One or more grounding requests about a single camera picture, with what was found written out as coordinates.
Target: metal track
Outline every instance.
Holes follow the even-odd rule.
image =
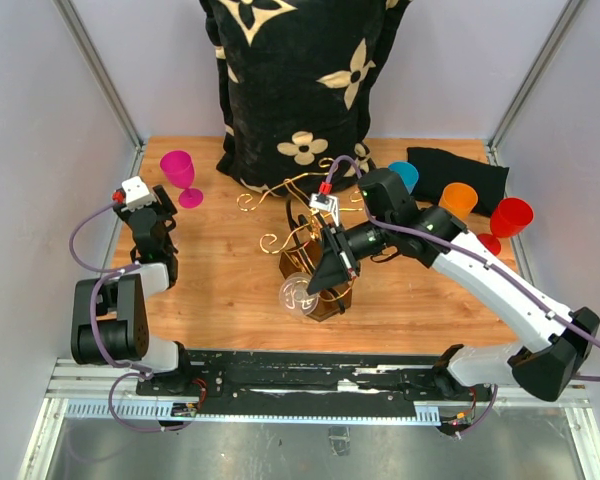
[[[114,406],[118,416],[125,420],[171,420],[196,422],[228,423],[311,423],[325,425],[411,425],[439,426],[438,407],[417,406],[414,417],[325,417],[325,416],[288,416],[288,415],[219,415],[198,414],[194,419],[171,415],[176,402],[163,400],[125,400]],[[91,419],[111,418],[107,400],[73,399],[69,400],[65,418]]]

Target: blue cup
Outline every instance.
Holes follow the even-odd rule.
[[[389,165],[389,170],[396,172],[402,178],[404,186],[407,187],[409,193],[413,192],[420,174],[418,169],[408,162],[393,162]]]

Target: pink plastic cup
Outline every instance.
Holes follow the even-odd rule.
[[[195,208],[202,203],[204,198],[202,192],[197,188],[191,188],[196,177],[191,155],[182,150],[169,152],[160,160],[160,169],[174,187],[184,189],[178,197],[182,207]]]

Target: black bracket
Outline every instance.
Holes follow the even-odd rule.
[[[73,297],[71,354],[80,365],[104,365],[106,362],[91,329],[89,303],[96,279],[76,284]],[[114,360],[138,361],[149,348],[149,327],[139,274],[129,274],[108,282],[98,292],[96,317],[115,313],[98,321],[100,337]]]

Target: wire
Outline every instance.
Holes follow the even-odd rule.
[[[471,396],[473,397],[473,401],[471,402],[471,407],[469,407],[464,412],[460,412],[458,415],[456,415],[456,418],[464,418],[464,417],[468,416],[469,414],[471,414],[472,419],[473,419],[473,417],[476,414],[476,403],[478,403],[478,395],[476,393],[476,389],[473,387],[469,387],[469,391],[471,392]]]
[[[465,428],[462,432],[457,432],[457,435],[459,435],[461,438],[464,438],[465,435],[474,431],[478,427],[478,425],[480,425],[484,421],[484,419],[487,418],[487,415],[489,415],[491,410],[493,410],[493,406],[496,403],[497,396],[498,386],[491,385],[491,401],[489,402],[489,405],[487,405],[487,408],[484,410],[484,412],[482,412],[482,414],[478,417],[478,419],[475,422],[473,422],[468,428]]]
[[[111,202],[107,206],[102,207],[100,210],[92,213],[87,218],[85,218],[80,223],[78,223],[78,225],[76,226],[76,228],[73,229],[73,232],[71,232],[71,235],[69,236],[69,252],[71,253],[71,256],[76,261],[76,263],[78,265],[80,265],[82,268],[86,268],[87,270],[91,270],[92,272],[96,272],[96,273],[113,273],[113,272],[117,272],[117,271],[120,270],[119,268],[97,268],[97,267],[92,267],[91,265],[83,262],[82,259],[80,257],[78,257],[78,254],[76,253],[76,249],[75,249],[75,245],[74,245],[75,239],[76,239],[76,235],[78,234],[78,232],[80,231],[80,229],[85,226],[85,224],[87,224],[89,221],[91,221],[94,218],[96,218],[101,213],[104,213],[104,212],[110,210],[111,208],[115,207],[116,205],[118,205],[118,202]]]
[[[113,394],[114,394],[116,388],[118,387],[118,385],[120,384],[120,382],[122,382],[125,378],[130,378],[130,377],[136,377],[136,378],[139,378],[142,380],[146,379],[146,376],[143,375],[142,373],[136,373],[136,372],[125,373],[124,375],[121,375],[120,377],[116,378],[116,380],[113,382],[113,385],[111,385],[111,390],[109,390],[109,399],[108,399],[107,405],[109,407],[109,412],[111,413],[111,416],[118,424],[122,425],[123,427],[128,428],[129,430],[133,430],[134,432],[138,432],[138,433],[160,433],[160,432],[177,432],[179,430],[187,428],[191,423],[193,423],[193,422],[186,422],[183,425],[173,425],[173,426],[168,426],[168,427],[151,427],[151,428],[149,428],[149,427],[137,427],[135,425],[132,425],[132,424],[126,422],[122,418],[120,418],[120,416],[116,413],[115,407],[113,405]]]
[[[78,226],[73,230],[73,232],[71,232],[71,236],[69,237],[69,251],[71,252],[71,256],[73,257],[73,259],[80,266],[86,268],[87,270],[91,270],[92,272],[96,272],[96,273],[105,273],[106,274],[106,275],[103,275],[101,278],[99,278],[98,281],[95,283],[95,285],[93,286],[93,290],[91,290],[91,297],[89,299],[89,320],[91,323],[91,331],[93,332],[93,338],[96,342],[96,346],[98,347],[98,351],[100,352],[100,355],[102,355],[102,358],[104,358],[104,360],[114,368],[133,368],[135,370],[138,370],[138,373],[136,373],[136,372],[125,373],[124,375],[121,375],[113,382],[113,385],[111,386],[111,390],[109,390],[109,400],[108,400],[109,412],[111,413],[111,416],[113,417],[113,419],[116,422],[118,422],[120,425],[127,427],[135,432],[157,433],[157,432],[164,432],[164,431],[182,430],[183,428],[188,426],[188,423],[185,425],[182,425],[182,426],[171,426],[171,427],[161,427],[161,428],[136,427],[134,425],[131,425],[130,423],[125,422],[122,418],[120,418],[118,416],[118,414],[115,412],[115,408],[113,406],[113,394],[115,392],[116,387],[120,384],[120,382],[122,380],[124,380],[125,378],[129,378],[129,377],[137,377],[141,380],[150,380],[153,377],[153,372],[152,372],[151,368],[145,367],[144,365],[135,364],[131,361],[118,362],[107,351],[107,349],[104,345],[104,342],[102,341],[102,336],[100,335],[100,329],[98,328],[98,319],[96,316],[97,298],[98,298],[98,294],[100,292],[100,288],[102,288],[102,286],[106,282],[108,282],[109,280],[111,280],[115,277],[124,275],[125,273],[130,273],[130,272],[136,271],[139,268],[141,268],[141,265],[130,264],[130,265],[127,265],[122,268],[111,268],[111,269],[102,269],[102,268],[92,267],[92,266],[86,264],[85,262],[83,262],[78,257],[78,255],[76,254],[75,248],[74,248],[74,240],[75,240],[77,233],[87,222],[89,222],[90,220],[93,220],[95,217],[97,217],[101,213],[106,212],[107,210],[109,210],[110,208],[113,208],[116,205],[117,205],[116,202],[112,202],[109,205],[107,205],[106,207],[101,208],[100,210],[96,211],[95,213],[91,214],[90,216],[88,216],[87,218],[82,220],[78,224]]]
[[[355,161],[351,157],[349,157],[347,155],[340,155],[338,158],[336,158],[333,161],[333,164],[331,165],[331,168],[329,169],[329,173],[327,174],[326,183],[330,183],[331,177],[333,176],[334,172],[338,168],[338,164],[343,160],[346,160],[349,163],[351,163],[358,178],[360,178],[362,176],[362,173],[360,172],[360,168],[358,168]],[[474,260],[476,260],[480,263],[483,263],[483,264],[488,263],[487,259],[484,258],[482,255],[480,255],[476,252],[473,252],[467,248],[460,247],[458,245],[454,245],[453,243],[443,240],[441,238],[438,238],[435,235],[432,235],[430,233],[421,232],[420,230],[416,230],[413,228],[402,227],[399,225],[392,225],[390,223],[385,223],[385,222],[376,220],[373,216],[371,216],[371,214],[369,213],[369,210],[366,207],[365,207],[365,212],[367,214],[367,217],[369,218],[369,221],[372,224],[376,225],[377,227],[384,228],[386,230],[392,230],[392,231],[398,232],[398,233],[406,233],[407,235],[412,235],[414,237],[419,237],[419,238],[422,238],[429,242],[436,243],[447,249],[460,252],[463,255],[473,258]],[[491,268],[493,271],[498,273],[501,277],[503,277],[506,281],[508,281],[511,285],[513,285],[520,293],[522,293],[525,297],[527,297],[534,305],[536,305],[540,310],[542,310],[545,314],[547,314],[547,318],[555,320],[563,327],[571,330],[572,332],[576,333],[578,336],[585,339],[587,342],[591,343],[592,345],[595,345],[596,347],[598,347],[600,349],[600,340],[598,340],[597,338],[595,338],[593,335],[589,334],[588,332],[584,331],[577,325],[574,325],[569,320],[567,320],[567,319],[563,318],[562,316],[558,315],[557,313],[555,313],[541,299],[536,297],[533,294],[533,292],[531,292],[525,285],[520,283],[514,275],[510,274],[507,270],[505,270],[504,268],[500,267],[497,264],[490,264],[489,268]],[[573,378],[575,380],[586,381],[586,382],[600,382],[600,376],[594,376],[594,375],[574,375]]]
[[[122,273],[133,272],[133,271],[137,270],[138,268],[140,268],[139,265],[130,265],[128,270],[125,271],[123,269],[121,272]],[[89,320],[91,322],[91,331],[93,332],[93,339],[96,342],[98,351],[100,352],[100,355],[102,355],[102,358],[104,358],[105,362],[107,362],[112,367],[114,367],[114,368],[130,367],[130,368],[134,368],[145,374],[150,375],[151,369],[149,369],[143,365],[137,365],[131,361],[118,362],[117,360],[114,360],[113,357],[111,356],[111,354],[107,351],[107,348],[104,346],[104,342],[102,341],[102,336],[100,335],[100,329],[98,328],[98,318],[96,316],[96,303],[97,303],[97,299],[98,299],[98,293],[100,292],[100,288],[109,280],[120,276],[122,274],[121,272],[116,271],[115,273],[109,273],[107,275],[100,277],[100,279],[98,279],[96,284],[93,286],[93,290],[91,290],[91,298],[89,299]]]

